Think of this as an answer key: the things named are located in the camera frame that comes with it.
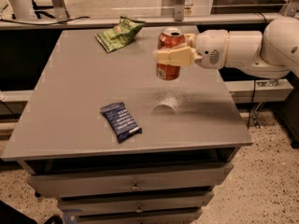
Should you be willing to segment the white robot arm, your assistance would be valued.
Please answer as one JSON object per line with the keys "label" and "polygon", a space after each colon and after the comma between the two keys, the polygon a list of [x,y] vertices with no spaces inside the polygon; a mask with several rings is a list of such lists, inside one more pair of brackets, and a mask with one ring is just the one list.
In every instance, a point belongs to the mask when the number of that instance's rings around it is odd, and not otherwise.
{"label": "white robot arm", "polygon": [[185,34],[172,48],[153,52],[159,64],[207,69],[235,68],[261,78],[278,79],[292,72],[299,76],[299,20],[281,17],[260,31],[206,30]]}

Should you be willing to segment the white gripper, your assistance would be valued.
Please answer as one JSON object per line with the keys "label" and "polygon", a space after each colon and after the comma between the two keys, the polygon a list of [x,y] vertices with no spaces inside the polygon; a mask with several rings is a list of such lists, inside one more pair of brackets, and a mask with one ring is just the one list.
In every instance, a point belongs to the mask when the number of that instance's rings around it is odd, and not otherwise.
{"label": "white gripper", "polygon": [[185,34],[187,47],[178,49],[157,49],[153,51],[156,63],[172,66],[190,66],[197,53],[195,63],[207,69],[222,69],[229,44],[226,30],[206,30],[196,36]]}

